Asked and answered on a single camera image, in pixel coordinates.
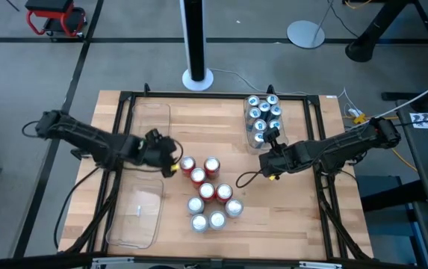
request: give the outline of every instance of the wooden table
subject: wooden table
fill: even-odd
[[[119,91],[100,92],[91,123],[93,126],[108,132],[112,130],[119,95]],[[235,180],[241,173],[258,170],[258,156],[249,155],[245,147],[242,100],[136,99],[137,105],[146,103],[164,103],[170,106],[170,136],[182,143],[185,155],[193,156],[201,165],[210,155],[220,159],[220,178],[215,184],[225,182],[233,186],[234,197],[244,202],[245,209],[238,219],[228,219],[227,226],[222,231],[209,230],[205,234],[192,232],[186,205],[187,200],[196,195],[196,190],[188,179],[177,173],[171,179],[160,180],[164,184],[163,207],[155,242],[144,250],[110,245],[109,254],[231,259],[326,258],[312,169],[293,175],[284,174],[281,180],[274,182],[259,176],[249,186],[243,189],[235,188]],[[343,132],[338,100],[321,96],[320,103],[326,136]],[[282,108],[289,143],[306,140],[302,103],[282,101]],[[318,138],[313,107],[311,116],[315,136]],[[140,115],[134,114],[132,130],[137,129],[136,125],[141,119]],[[93,167],[90,159],[83,160],[77,180],[89,173]],[[351,167],[346,166],[344,169],[353,173]],[[122,172],[120,200],[132,194],[135,188],[132,182],[135,182],[138,173]],[[71,246],[92,220],[101,174],[94,174],[72,195],[60,250]],[[340,173],[336,176],[335,185],[344,226],[363,251],[373,256],[356,181]],[[207,205],[206,211],[210,212],[213,208],[218,208],[218,205]],[[99,228],[96,250],[100,248],[103,226],[102,223]],[[331,224],[329,226],[334,254],[339,256],[335,229]],[[132,230],[131,234],[126,236],[133,237],[140,233]]]

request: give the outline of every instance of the red stool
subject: red stool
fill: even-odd
[[[87,24],[86,13],[74,7],[74,0],[28,0],[26,21],[34,33],[52,36],[54,32],[64,32],[68,37],[83,37],[82,26]],[[41,31],[31,22],[31,15],[48,18]]]

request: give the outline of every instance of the red soda can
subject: red soda can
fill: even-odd
[[[210,183],[204,183],[199,188],[199,194],[204,202],[210,202],[215,199],[215,187]]]
[[[205,160],[204,169],[209,179],[216,179],[220,173],[220,161],[215,157],[208,157]]]
[[[205,183],[205,171],[202,168],[194,168],[190,173],[190,180],[195,188]]]
[[[196,167],[196,160],[190,156],[185,156],[181,160],[181,170],[186,177],[190,177],[192,170]]]
[[[217,186],[215,196],[219,202],[226,203],[232,198],[232,193],[232,187],[227,184],[220,184]]]

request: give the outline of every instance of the wooden tabletop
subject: wooden tabletop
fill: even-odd
[[[112,131],[119,95],[119,91],[99,93],[91,123],[93,126]],[[342,133],[344,127],[338,100],[321,96],[320,103],[326,136]],[[220,160],[221,171],[220,177],[213,183],[231,185],[234,198],[242,200],[245,209],[239,218],[228,219],[224,230],[197,234],[190,230],[190,215],[186,208],[188,199],[196,196],[197,192],[188,179],[180,173],[171,179],[162,179],[154,173],[123,171],[120,198],[109,235],[111,243],[118,244],[123,239],[124,242],[147,247],[155,231],[157,234],[146,249],[111,244],[109,254],[232,259],[326,258],[312,169],[284,174],[279,181],[274,182],[259,176],[243,189],[235,187],[235,180],[240,174],[258,170],[258,156],[250,155],[245,146],[242,100],[137,98],[136,105],[139,104],[169,106],[154,105],[158,106],[157,110],[150,109],[150,105],[138,106],[134,113],[132,133],[143,135],[142,132],[146,132],[143,128],[148,127],[149,121],[162,126],[165,124],[164,112],[170,109],[170,136],[183,145],[184,154],[193,156],[197,164],[202,165],[210,155],[216,156]],[[306,140],[303,104],[283,100],[281,105],[289,143]],[[315,119],[313,123],[318,138]],[[160,128],[164,133],[167,130],[167,127]],[[93,168],[92,160],[83,160],[77,180]],[[344,170],[353,173],[351,167],[345,167]],[[94,174],[72,195],[60,250],[71,246],[92,220],[101,175],[100,171]],[[336,176],[335,186],[344,226],[363,251],[373,256],[356,181],[340,173]],[[159,188],[162,187],[163,193],[160,194]],[[137,205],[142,205],[141,217],[137,216]],[[158,209],[160,216],[157,229],[154,229]],[[207,205],[205,212],[214,209],[220,209],[220,206],[216,203]],[[97,250],[103,231],[102,223],[96,242]],[[331,224],[330,233],[334,254],[339,256],[335,229]]]

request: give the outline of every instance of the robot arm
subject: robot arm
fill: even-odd
[[[62,139],[89,152],[96,165],[107,170],[114,170],[121,161],[127,161],[136,166],[146,164],[161,168],[164,177],[175,173],[172,166],[176,160],[172,153],[177,149],[176,142],[163,137],[157,129],[148,132],[145,138],[111,134],[81,123],[62,111],[44,112],[35,129],[38,137]]]
[[[325,140],[307,140],[293,145],[278,145],[277,129],[269,129],[264,134],[265,142],[272,149],[259,156],[264,176],[279,176],[282,173],[297,173],[312,165],[320,165],[326,174],[337,173],[345,161],[372,148],[390,149],[401,139],[390,120],[371,119],[365,127],[338,134]]]

